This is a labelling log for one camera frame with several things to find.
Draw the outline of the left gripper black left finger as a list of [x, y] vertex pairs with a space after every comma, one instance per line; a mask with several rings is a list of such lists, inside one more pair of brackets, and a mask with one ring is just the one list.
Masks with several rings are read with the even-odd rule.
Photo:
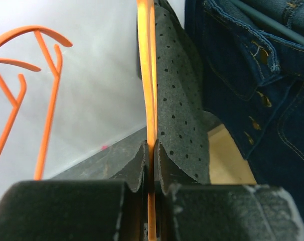
[[0, 200], [0, 240], [143, 240], [147, 143], [109, 179], [21, 181]]

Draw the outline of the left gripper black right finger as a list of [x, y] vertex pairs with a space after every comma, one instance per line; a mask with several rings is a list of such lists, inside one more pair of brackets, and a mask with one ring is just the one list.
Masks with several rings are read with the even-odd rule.
[[203, 185], [155, 147], [161, 240], [304, 240], [292, 196], [269, 185]]

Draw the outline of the grey dotted garment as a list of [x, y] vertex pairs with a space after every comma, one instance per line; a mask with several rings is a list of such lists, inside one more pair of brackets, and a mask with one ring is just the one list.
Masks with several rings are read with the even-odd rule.
[[219, 121], [202, 106], [203, 64], [168, 1], [154, 1], [158, 143], [197, 183], [210, 184], [208, 131]]

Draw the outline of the dark denim garment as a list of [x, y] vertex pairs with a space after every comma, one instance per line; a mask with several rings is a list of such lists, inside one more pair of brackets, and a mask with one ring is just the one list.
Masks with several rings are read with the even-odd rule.
[[259, 28], [230, 1], [186, 1], [204, 65], [203, 107], [259, 184], [282, 186], [304, 221], [304, 46]]

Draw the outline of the orange hanger of floral skirt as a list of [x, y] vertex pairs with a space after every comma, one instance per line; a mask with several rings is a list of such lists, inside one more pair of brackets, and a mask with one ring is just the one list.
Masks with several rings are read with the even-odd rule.
[[50, 178], [73, 162], [56, 130], [61, 49], [71, 45], [45, 27], [0, 28], [0, 185]]

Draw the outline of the orange hanger of grey garment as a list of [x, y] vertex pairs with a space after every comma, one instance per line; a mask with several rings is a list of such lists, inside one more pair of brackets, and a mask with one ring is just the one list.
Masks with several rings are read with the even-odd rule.
[[157, 239], [154, 149], [158, 135], [156, 30], [154, 1], [137, 1], [137, 30], [145, 101], [148, 145], [147, 223], [148, 240]]

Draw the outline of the blue-grey hanger of denim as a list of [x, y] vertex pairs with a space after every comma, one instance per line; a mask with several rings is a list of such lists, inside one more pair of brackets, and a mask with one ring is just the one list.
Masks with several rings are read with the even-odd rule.
[[250, 7], [249, 5], [243, 3], [242, 1], [231, 1], [235, 6], [237, 6], [240, 10], [242, 10], [246, 15], [251, 17], [252, 19], [260, 22], [261, 24], [267, 25], [274, 29], [275, 31], [285, 35], [292, 41], [304, 46], [304, 36], [294, 32], [293, 30], [287, 28], [281, 23], [275, 21], [274, 19], [264, 15], [258, 10]]

